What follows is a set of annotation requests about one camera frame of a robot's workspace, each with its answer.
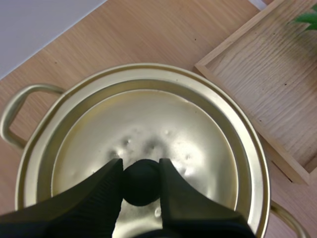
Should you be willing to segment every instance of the pot rim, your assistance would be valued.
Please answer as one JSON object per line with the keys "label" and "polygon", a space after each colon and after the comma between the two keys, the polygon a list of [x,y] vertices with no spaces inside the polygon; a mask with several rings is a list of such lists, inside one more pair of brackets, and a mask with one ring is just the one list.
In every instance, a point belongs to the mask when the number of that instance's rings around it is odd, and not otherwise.
{"label": "pot rim", "polygon": [[131,68],[131,67],[144,67],[144,68],[160,68],[160,69],[166,69],[174,72],[179,72],[185,75],[189,75],[191,78],[194,80],[197,80],[201,82],[202,84],[208,86],[209,88],[212,88],[215,90],[218,94],[220,94],[233,108],[234,110],[239,114],[240,118],[243,120],[243,123],[245,124],[249,135],[251,136],[254,146],[256,147],[256,150],[258,152],[258,157],[260,159],[260,166],[261,166],[261,171],[262,171],[262,178],[263,178],[263,206],[262,206],[262,214],[261,214],[261,219],[258,224],[258,229],[256,231],[256,234],[258,237],[263,237],[267,228],[267,223],[268,223],[268,216],[269,216],[269,209],[270,209],[270,181],[269,181],[269,175],[268,175],[268,168],[267,168],[267,163],[265,159],[265,154],[261,145],[261,142],[259,140],[259,137],[253,128],[251,122],[245,115],[245,113],[241,110],[241,108],[235,103],[224,91],[222,91],[218,86],[213,84],[212,82],[208,81],[207,79],[190,72],[185,69],[181,69],[175,66],[169,66],[165,64],[158,64],[158,63],[133,63],[133,64],[125,64],[125,65],[120,65],[116,67],[112,67],[103,71],[100,71],[98,73],[95,73],[88,78],[84,79],[83,81],[77,83],[73,87],[71,87],[69,90],[67,90],[65,93],[63,93],[55,102],[54,104],[50,107],[50,109],[47,111],[45,116],[42,118],[34,132],[32,133],[29,141],[27,142],[26,146],[24,147],[23,154],[21,157],[21,162],[18,170],[18,177],[16,181],[16,188],[15,188],[15,209],[18,210],[22,208],[21,204],[23,201],[21,201],[21,194],[24,192],[23,191],[23,184],[24,184],[24,179],[25,174],[26,174],[26,168],[28,165],[28,159],[30,158],[29,155],[32,151],[32,146],[34,146],[37,142],[36,138],[41,134],[41,130],[45,127],[45,125],[48,123],[50,115],[54,113],[56,110],[56,107],[58,104],[63,103],[62,101],[67,98],[67,96],[73,92],[75,89],[85,86],[90,83],[92,79],[94,79],[97,76],[100,76],[101,74],[105,73],[111,73],[111,72],[116,72],[118,70],[121,70],[123,68]]}

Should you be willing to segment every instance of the pot handle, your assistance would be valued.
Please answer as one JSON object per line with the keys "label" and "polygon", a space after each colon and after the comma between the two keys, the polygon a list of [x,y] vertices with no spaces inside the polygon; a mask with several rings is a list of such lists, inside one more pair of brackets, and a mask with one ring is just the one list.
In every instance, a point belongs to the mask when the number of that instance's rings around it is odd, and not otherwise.
{"label": "pot handle", "polygon": [[17,146],[20,149],[23,149],[27,143],[26,140],[22,139],[18,135],[14,134],[10,130],[10,126],[13,123],[16,115],[23,106],[26,98],[33,92],[43,91],[48,93],[63,94],[64,90],[60,87],[50,85],[50,84],[32,84],[22,88],[18,91],[7,103],[4,108],[1,120],[0,120],[0,136],[7,143]]}
{"label": "pot handle", "polygon": [[298,238],[310,238],[306,229],[282,206],[271,200],[271,212],[288,225]]}

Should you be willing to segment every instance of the gold pot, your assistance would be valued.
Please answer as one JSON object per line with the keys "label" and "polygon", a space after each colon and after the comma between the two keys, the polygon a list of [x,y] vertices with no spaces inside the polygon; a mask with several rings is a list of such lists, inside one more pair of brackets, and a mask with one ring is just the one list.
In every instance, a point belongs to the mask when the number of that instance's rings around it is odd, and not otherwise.
{"label": "gold pot", "polygon": [[[9,127],[36,91],[61,96],[26,142]],[[299,237],[309,237],[270,202],[267,164],[250,121],[221,89],[192,72],[141,63],[107,69],[67,92],[30,85],[7,104],[0,133],[24,150],[16,209],[69,189],[112,158],[123,158],[125,168],[139,159],[170,158],[196,190],[243,214],[257,237],[265,234],[270,205]],[[123,201],[113,237],[160,227],[159,201],[142,208]]]}

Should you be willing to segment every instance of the wooden table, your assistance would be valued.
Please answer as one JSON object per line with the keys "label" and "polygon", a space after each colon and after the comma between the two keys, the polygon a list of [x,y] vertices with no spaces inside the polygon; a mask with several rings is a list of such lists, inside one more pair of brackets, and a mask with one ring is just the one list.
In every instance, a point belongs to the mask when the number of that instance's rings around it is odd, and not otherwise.
{"label": "wooden table", "polygon": [[[102,69],[159,62],[191,70],[258,10],[247,0],[109,0],[0,81],[0,107],[21,87],[46,82],[65,89]],[[31,95],[12,130],[28,138],[55,97]],[[22,152],[0,140],[0,213],[14,209]],[[273,198],[317,234],[317,189],[291,184],[270,164]],[[267,237],[292,237],[276,218]]]}

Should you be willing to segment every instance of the metal pot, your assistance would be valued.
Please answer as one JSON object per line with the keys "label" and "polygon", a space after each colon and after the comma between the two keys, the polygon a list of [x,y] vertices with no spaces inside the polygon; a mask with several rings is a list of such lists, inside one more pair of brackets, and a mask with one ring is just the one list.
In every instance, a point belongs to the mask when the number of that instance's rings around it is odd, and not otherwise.
{"label": "metal pot", "polygon": [[[26,142],[9,127],[36,91],[61,96]],[[69,189],[112,158],[123,158],[125,168],[138,159],[170,158],[196,190],[242,213],[258,237],[265,234],[270,207],[299,237],[309,237],[270,202],[267,164],[250,121],[222,90],[192,72],[129,64],[97,73],[67,92],[30,85],[5,107],[0,133],[24,150],[16,209]],[[159,227],[159,201],[141,208],[123,201],[113,237]]]}

